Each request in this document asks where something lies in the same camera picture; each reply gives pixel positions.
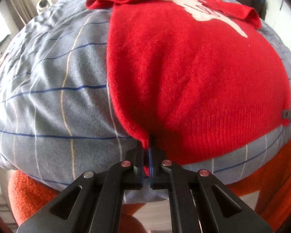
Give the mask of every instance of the beige curtain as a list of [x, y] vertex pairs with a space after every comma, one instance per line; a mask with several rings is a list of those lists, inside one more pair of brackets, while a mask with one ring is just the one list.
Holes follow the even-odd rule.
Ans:
[[6, 0], [6, 2], [19, 30], [38, 15], [31, 0]]

